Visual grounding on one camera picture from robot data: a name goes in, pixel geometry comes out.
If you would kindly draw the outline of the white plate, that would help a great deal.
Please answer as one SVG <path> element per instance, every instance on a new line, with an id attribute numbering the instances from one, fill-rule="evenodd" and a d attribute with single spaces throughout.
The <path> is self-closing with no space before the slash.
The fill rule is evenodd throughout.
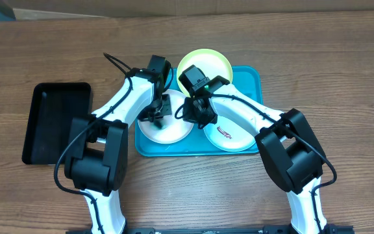
<path id="1" fill-rule="evenodd" d="M 139 120 L 138 126 L 149 140 L 159 144 L 172 144 L 185 138 L 192 130 L 193 123 L 175 118 L 175 112 L 184 103 L 186 96 L 182 92 L 172 89 L 167 90 L 164 94 L 169 94 L 172 110 L 172 115 L 159 119 L 165 124 L 165 127 L 157 130 L 153 127 L 152 122 L 141 122 Z"/>

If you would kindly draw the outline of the yellow-green plate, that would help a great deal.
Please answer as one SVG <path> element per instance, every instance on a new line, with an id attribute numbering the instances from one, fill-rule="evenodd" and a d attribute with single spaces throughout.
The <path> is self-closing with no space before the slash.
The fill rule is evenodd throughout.
<path id="1" fill-rule="evenodd" d="M 179 81 L 179 77 L 191 65 L 199 68 L 210 79 L 219 75 L 232 83 L 232 66 L 223 54 L 213 49 L 196 49 L 184 56 L 177 67 L 177 84 L 181 92 L 187 97 L 190 95 Z"/>

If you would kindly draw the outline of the green sponge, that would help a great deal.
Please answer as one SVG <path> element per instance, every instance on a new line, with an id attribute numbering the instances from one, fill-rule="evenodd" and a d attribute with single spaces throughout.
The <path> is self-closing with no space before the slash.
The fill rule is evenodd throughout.
<path id="1" fill-rule="evenodd" d="M 163 128 L 165 127 L 165 124 L 162 123 L 161 120 L 155 120 L 155 121 L 153 122 L 153 127 L 154 127 L 155 129 L 157 129 L 157 130 L 161 130 L 161 129 L 163 129 Z"/>

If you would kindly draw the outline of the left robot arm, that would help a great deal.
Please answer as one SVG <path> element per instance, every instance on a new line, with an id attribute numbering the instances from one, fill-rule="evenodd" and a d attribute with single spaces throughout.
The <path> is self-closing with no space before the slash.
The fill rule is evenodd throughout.
<path id="1" fill-rule="evenodd" d="M 105 57 L 124 74 L 125 81 L 117 93 L 101 108 L 72 119 L 69 144 L 59 162 L 74 189 L 61 190 L 84 196 L 92 227 L 88 233 L 126 233 L 126 219 L 121 212 L 119 188 L 128 163 L 129 127 L 136 120 L 158 124 L 171 115 L 172 67 L 164 57 L 153 55 L 146 68 L 131 68 L 112 55 Z"/>

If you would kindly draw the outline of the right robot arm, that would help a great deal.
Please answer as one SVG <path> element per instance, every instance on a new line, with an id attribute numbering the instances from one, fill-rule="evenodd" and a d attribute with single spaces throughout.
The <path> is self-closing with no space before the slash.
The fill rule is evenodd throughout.
<path id="1" fill-rule="evenodd" d="M 185 122 L 204 128 L 222 116 L 255 138 L 264 168 L 271 180 L 287 193 L 296 233 L 325 233 L 319 189 L 323 165 L 332 168 L 305 116 L 297 109 L 271 109 L 242 94 L 229 80 L 209 79 L 196 66 L 184 70 L 179 81 L 189 96 L 179 107 Z"/>

